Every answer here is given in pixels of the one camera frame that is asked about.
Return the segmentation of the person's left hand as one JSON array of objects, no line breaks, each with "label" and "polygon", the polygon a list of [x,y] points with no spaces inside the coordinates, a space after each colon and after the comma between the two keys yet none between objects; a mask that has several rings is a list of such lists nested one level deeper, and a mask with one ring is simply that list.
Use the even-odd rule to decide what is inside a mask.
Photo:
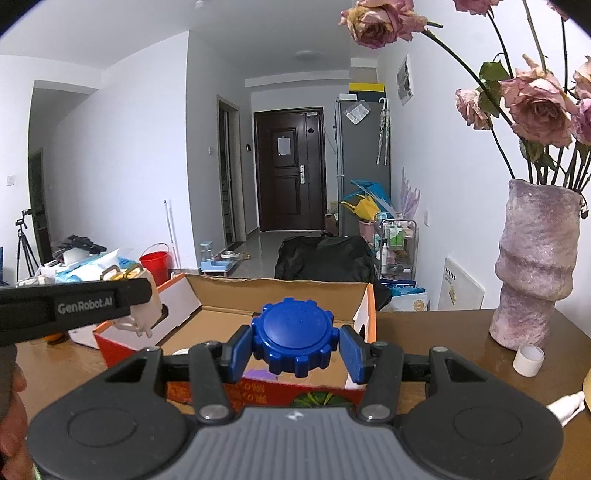
[{"label": "person's left hand", "polygon": [[34,478],[33,463],[26,446],[28,418],[19,396],[26,387],[25,376],[16,365],[12,377],[9,409],[1,422],[1,457],[4,459],[4,466],[1,468],[2,479]]}]

